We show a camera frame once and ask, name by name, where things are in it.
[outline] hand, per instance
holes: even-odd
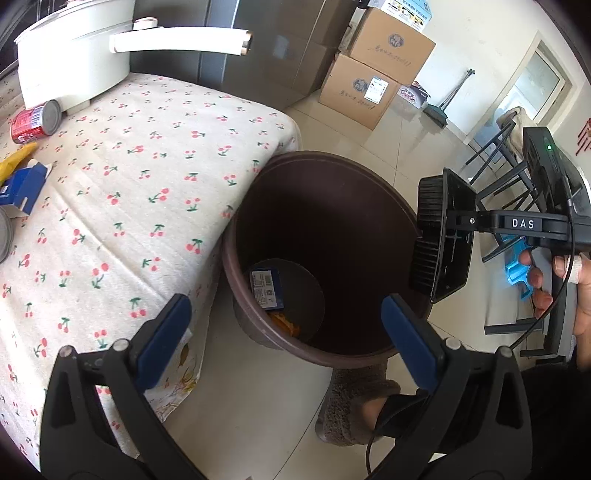
[[[577,366],[579,369],[591,368],[591,260],[581,255],[582,267],[577,285],[578,305],[574,318],[573,333],[577,337]],[[531,253],[524,250],[519,255],[519,262],[523,265],[531,265]],[[565,257],[554,257],[552,269],[558,277],[564,277],[568,264]],[[535,307],[535,317],[540,316],[552,303],[552,296],[540,290],[544,276],[539,268],[530,268],[527,280],[534,287],[532,299]]]

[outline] cable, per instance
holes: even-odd
[[[567,216],[569,218],[569,224],[570,224],[570,261],[569,261],[569,267],[566,271],[566,276],[564,277],[564,281],[562,283],[562,286],[560,287],[560,290],[558,291],[558,295],[556,295],[556,298],[554,300],[552,300],[552,303],[544,311],[544,313],[540,316],[540,318],[538,318],[515,342],[513,342],[511,344],[511,346],[509,347],[509,348],[511,348],[511,350],[514,350],[521,342],[523,342],[527,337],[529,337],[530,333],[534,331],[534,328],[542,320],[544,320],[550,314],[550,312],[552,312],[552,310],[554,309],[554,307],[558,303],[559,298],[562,295],[566,294],[566,285],[569,282],[570,272],[573,269],[573,263],[574,263],[574,243],[575,242],[574,242],[574,223],[573,223],[573,214],[571,212],[571,204],[572,204],[572,199],[569,199],[569,207],[567,208]]]
[[[393,418],[394,418],[396,415],[398,415],[400,412],[402,412],[403,410],[406,410],[407,408],[409,408],[409,407],[411,407],[411,406],[413,406],[413,405],[416,405],[416,404],[417,404],[417,403],[419,403],[421,400],[425,400],[425,399],[427,398],[427,396],[426,396],[426,395],[424,395],[424,394],[421,394],[421,395],[416,395],[416,397],[417,397],[417,398],[416,398],[415,400],[413,400],[412,402],[410,402],[409,404],[407,404],[407,405],[404,405],[404,406],[402,406],[402,407],[400,407],[400,408],[398,408],[398,409],[394,410],[394,413],[390,414],[390,415],[388,416],[388,418],[386,418],[386,420],[384,420],[384,421],[383,421],[383,422],[382,422],[382,423],[379,425],[379,427],[377,427],[377,428],[375,428],[375,429],[374,429],[374,432],[372,433],[371,437],[369,438],[369,442],[368,442],[367,448],[365,449],[365,468],[366,468],[366,469],[367,469],[367,471],[368,471],[368,475],[371,475],[371,465],[369,464],[369,453],[370,453],[370,451],[371,451],[371,446],[372,446],[372,444],[373,444],[373,442],[374,442],[374,440],[375,440],[375,438],[376,438],[376,435],[378,435],[378,434],[379,434],[379,431],[380,431],[381,429],[383,429],[383,428],[384,428],[384,426],[385,426],[385,425],[386,425],[386,424],[387,424],[387,423],[388,423],[390,420],[392,420],[392,419],[393,419]]]

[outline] window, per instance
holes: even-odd
[[[566,81],[560,70],[542,51],[543,49],[543,44],[537,47],[495,112],[474,135],[474,140],[478,145],[485,145],[493,135],[499,132],[496,120],[516,106],[522,106],[536,124],[540,123],[548,113],[563,90]],[[485,153],[492,153],[494,148],[495,146],[491,145]],[[497,162],[500,158],[501,154],[498,153],[493,162]]]
[[[497,112],[522,106],[527,115],[538,123],[558,97],[564,83],[560,72],[540,50],[536,50]]]

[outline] cherry print tablecloth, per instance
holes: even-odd
[[[17,146],[18,78],[0,85],[0,158]],[[283,113],[144,74],[97,97],[40,142],[53,170],[0,264],[1,422],[35,465],[45,388],[59,348],[80,352],[131,338],[177,292],[193,320],[160,384],[146,392],[164,419],[199,377],[219,273],[218,240],[259,169],[296,150]],[[134,452],[107,388],[115,435]]]

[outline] screw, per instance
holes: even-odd
[[[462,346],[461,341],[455,337],[447,337],[445,339],[445,344],[450,350],[459,350]]]
[[[511,358],[513,356],[513,351],[511,351],[511,349],[507,346],[502,346],[501,348],[499,348],[499,351],[501,352],[501,355],[505,358]]]
[[[128,346],[129,341],[124,338],[120,338],[119,340],[114,341],[113,350],[115,350],[115,352],[122,352],[123,350],[126,350]]]
[[[72,347],[70,345],[66,345],[60,348],[60,357],[65,358],[72,354]]]

